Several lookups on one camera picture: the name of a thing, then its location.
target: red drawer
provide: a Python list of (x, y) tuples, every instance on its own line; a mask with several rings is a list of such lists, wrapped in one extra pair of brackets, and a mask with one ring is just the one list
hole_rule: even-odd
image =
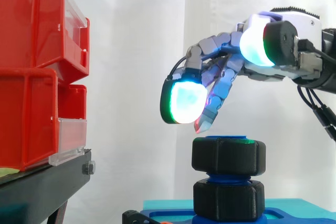
[(0, 167), (25, 170), (85, 146), (85, 86), (60, 86), (52, 69), (0, 69), (0, 94)]
[(89, 74), (89, 20), (73, 0), (0, 0), (0, 67), (52, 68), (60, 82)]

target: black mount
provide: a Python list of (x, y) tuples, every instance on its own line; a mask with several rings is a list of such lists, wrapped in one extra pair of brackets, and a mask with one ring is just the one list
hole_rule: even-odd
[(144, 224), (145, 221), (148, 224), (160, 224), (135, 210), (128, 210), (122, 214), (122, 224)]

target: white curtain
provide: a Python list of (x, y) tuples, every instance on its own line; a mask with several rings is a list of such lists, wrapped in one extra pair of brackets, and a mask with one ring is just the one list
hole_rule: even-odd
[[(68, 203), (64, 223), (121, 223), (145, 199), (192, 198), (205, 178), (191, 168), (193, 126), (167, 125), (164, 78), (200, 39), (230, 32), (250, 14), (297, 6), (333, 25), (333, 0), (75, 0), (91, 20), (88, 138), (97, 163)], [(335, 96), (321, 94), (336, 109)], [(246, 134), (267, 145), (266, 197), (298, 197), (336, 210), (335, 144), (290, 80), (238, 77), (209, 132)]]

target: black cable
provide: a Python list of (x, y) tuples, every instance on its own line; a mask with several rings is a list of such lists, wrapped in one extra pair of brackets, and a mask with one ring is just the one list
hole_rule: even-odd
[(323, 106), (324, 103), (320, 100), (320, 98), (317, 96), (317, 94), (315, 93), (315, 91), (311, 89), (310, 92), (313, 94), (313, 96), (315, 97), (315, 99), (317, 100), (317, 102), (318, 102), (321, 106)]
[(314, 107), (316, 106), (314, 100), (313, 100), (313, 97), (311, 97), (311, 94), (310, 94), (310, 90), (308, 88), (306, 88), (306, 92), (307, 92), (307, 95), (308, 95), (308, 98), (309, 98), (309, 101), (311, 103), (311, 105)]
[(336, 59), (332, 58), (331, 56), (325, 54), (324, 52), (317, 50), (316, 48), (314, 48), (314, 52), (319, 54), (322, 58), (324, 58), (325, 60), (333, 63), (336, 65)]
[(303, 94), (302, 90), (301, 90), (301, 86), (298, 86), (298, 92), (299, 95), (301, 96), (301, 98), (303, 99), (303, 101), (305, 102), (305, 104), (309, 107), (309, 108), (313, 108), (313, 105), (311, 105), (311, 103), (307, 100), (307, 98), (305, 97), (305, 95)]
[(179, 65), (180, 65), (183, 61), (185, 61), (185, 59), (186, 59), (186, 57), (184, 56), (184, 57), (182, 57), (182, 58), (175, 64), (175, 66), (173, 67), (172, 71), (170, 71), (170, 73), (169, 73), (169, 75), (168, 75), (168, 77), (167, 77), (168, 80), (171, 80), (171, 79), (173, 78), (173, 74), (174, 74), (175, 70), (179, 67)]

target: robotic hand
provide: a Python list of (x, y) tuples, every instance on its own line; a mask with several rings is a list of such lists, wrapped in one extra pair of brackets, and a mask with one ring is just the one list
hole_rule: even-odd
[[(188, 49), (164, 81), (162, 119), (166, 123), (194, 122), (195, 131), (204, 132), (216, 119), (237, 75), (259, 81), (288, 77), (336, 140), (336, 116), (313, 91), (336, 93), (335, 36), (333, 29), (322, 30), (319, 16), (303, 9), (275, 8), (253, 14), (238, 23), (234, 32), (202, 39)], [(184, 67), (178, 68), (184, 60)], [(207, 93), (206, 87), (212, 83)], [(301, 87), (306, 88), (310, 101)]]

